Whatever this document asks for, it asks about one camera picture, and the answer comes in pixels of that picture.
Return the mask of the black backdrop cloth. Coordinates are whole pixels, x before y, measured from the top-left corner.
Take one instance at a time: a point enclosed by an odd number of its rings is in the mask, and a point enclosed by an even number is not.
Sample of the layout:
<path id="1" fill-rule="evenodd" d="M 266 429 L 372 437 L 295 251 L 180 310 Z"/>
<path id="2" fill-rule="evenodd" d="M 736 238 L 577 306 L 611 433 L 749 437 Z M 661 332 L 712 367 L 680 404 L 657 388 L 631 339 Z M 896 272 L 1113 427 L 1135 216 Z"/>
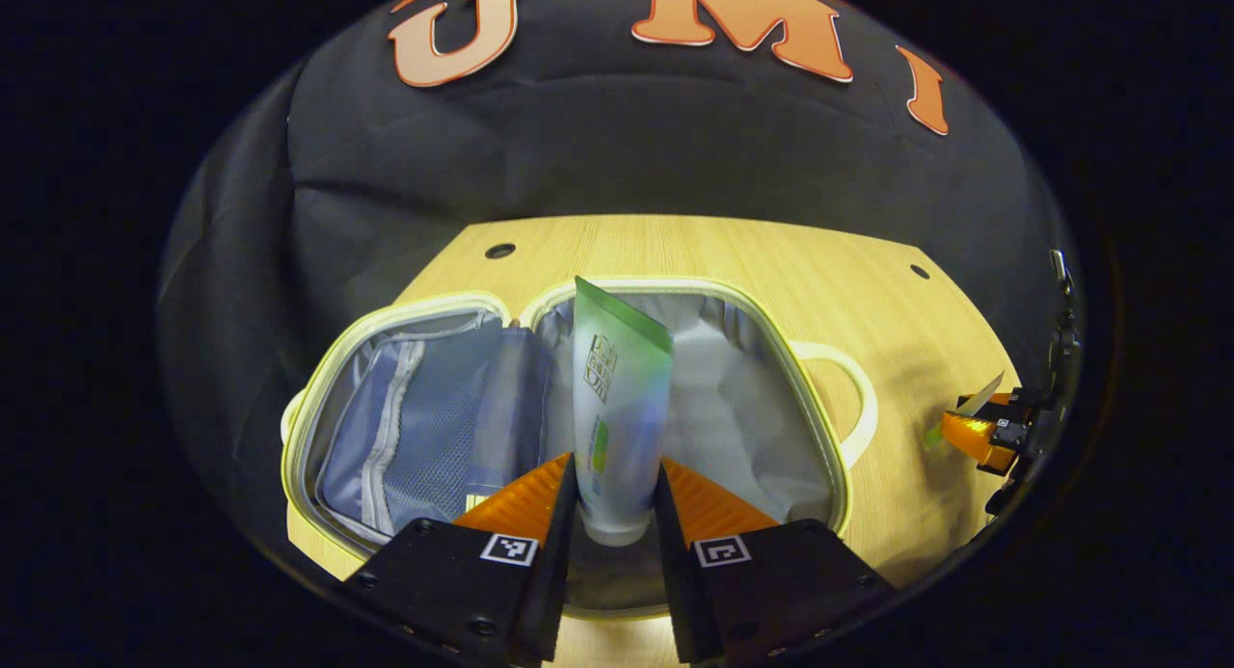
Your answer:
<path id="1" fill-rule="evenodd" d="M 1060 307 L 1046 251 L 1074 243 L 1046 177 L 933 53 L 949 132 L 912 119 L 900 33 L 821 1 L 851 81 L 770 44 L 636 40 L 652 0 L 520 0 L 503 54 L 428 89 L 396 74 L 390 9 L 283 72 L 202 156 L 157 286 L 176 435 L 241 532 L 308 567 L 283 532 L 278 412 L 346 325 L 471 223 L 690 214 L 914 246 L 1044 383 Z"/>

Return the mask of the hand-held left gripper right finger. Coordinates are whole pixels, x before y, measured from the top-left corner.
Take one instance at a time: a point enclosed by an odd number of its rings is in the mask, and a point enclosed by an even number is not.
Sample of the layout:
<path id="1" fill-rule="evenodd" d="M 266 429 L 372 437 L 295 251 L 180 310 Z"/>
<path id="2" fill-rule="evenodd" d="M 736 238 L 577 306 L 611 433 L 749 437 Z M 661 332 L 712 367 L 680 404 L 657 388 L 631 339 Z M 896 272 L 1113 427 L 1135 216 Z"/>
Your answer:
<path id="1" fill-rule="evenodd" d="M 791 667 L 895 594 L 827 524 L 780 524 L 673 459 L 654 519 L 676 652 L 692 667 Z"/>

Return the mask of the small green-capped white tube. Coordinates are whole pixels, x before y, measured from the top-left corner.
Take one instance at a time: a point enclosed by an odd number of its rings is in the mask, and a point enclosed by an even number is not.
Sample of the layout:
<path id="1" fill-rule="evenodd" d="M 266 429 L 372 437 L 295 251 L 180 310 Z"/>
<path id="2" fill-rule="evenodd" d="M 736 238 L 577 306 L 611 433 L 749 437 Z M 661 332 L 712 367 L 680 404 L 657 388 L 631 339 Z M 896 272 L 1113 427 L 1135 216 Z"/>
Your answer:
<path id="1" fill-rule="evenodd" d="M 983 404 L 986 404 L 993 396 L 997 388 L 1000 388 L 1001 382 L 1004 382 L 1004 372 L 1000 372 L 1000 374 L 997 374 L 987 384 L 987 386 L 983 386 L 981 390 L 975 391 L 975 394 L 964 399 L 956 409 L 953 409 L 953 411 L 965 417 L 974 416 L 974 414 L 979 412 L 979 409 L 981 409 Z M 934 427 L 930 427 L 928 431 L 926 431 L 926 436 L 923 437 L 923 445 L 926 445 L 926 448 L 934 448 L 937 447 L 937 445 L 940 445 L 943 440 L 944 440 L 943 422 L 939 421 Z"/>

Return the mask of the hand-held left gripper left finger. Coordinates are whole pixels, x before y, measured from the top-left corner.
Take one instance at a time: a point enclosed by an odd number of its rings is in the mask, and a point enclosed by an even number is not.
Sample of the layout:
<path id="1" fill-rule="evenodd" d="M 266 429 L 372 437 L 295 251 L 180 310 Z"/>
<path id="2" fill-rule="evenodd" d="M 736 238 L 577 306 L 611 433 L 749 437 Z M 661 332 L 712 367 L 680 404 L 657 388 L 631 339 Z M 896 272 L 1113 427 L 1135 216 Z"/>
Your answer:
<path id="1" fill-rule="evenodd" d="M 542 668 L 555 657 L 575 507 L 568 453 L 454 522 L 406 524 L 342 594 L 433 668 Z"/>

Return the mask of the green-topped white skincare tube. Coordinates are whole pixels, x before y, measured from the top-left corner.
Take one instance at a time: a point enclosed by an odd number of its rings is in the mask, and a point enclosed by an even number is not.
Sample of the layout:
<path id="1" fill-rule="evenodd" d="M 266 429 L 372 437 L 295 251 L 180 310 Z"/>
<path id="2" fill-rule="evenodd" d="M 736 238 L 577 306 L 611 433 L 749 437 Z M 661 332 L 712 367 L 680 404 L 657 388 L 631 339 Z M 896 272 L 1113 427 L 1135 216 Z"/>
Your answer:
<path id="1" fill-rule="evenodd" d="M 575 474 L 582 530 L 596 545 L 636 545 L 652 522 L 671 369 L 673 337 L 664 325 L 575 278 Z"/>

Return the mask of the cream suitcase with grey lining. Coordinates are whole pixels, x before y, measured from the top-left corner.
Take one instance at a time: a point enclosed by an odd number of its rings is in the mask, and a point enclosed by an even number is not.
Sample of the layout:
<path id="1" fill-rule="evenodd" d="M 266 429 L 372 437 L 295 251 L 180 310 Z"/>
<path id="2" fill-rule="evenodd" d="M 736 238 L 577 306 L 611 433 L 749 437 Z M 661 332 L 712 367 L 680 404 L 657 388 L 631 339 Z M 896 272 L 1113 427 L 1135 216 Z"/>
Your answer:
<path id="1" fill-rule="evenodd" d="M 847 527 L 849 472 L 877 425 L 855 361 L 789 340 L 721 282 L 598 286 L 671 333 L 669 459 L 777 524 Z M 574 298 L 565 282 L 516 315 L 495 293 L 455 291 L 354 321 L 283 410 L 295 545 L 352 575 L 415 519 L 454 521 L 573 449 Z"/>

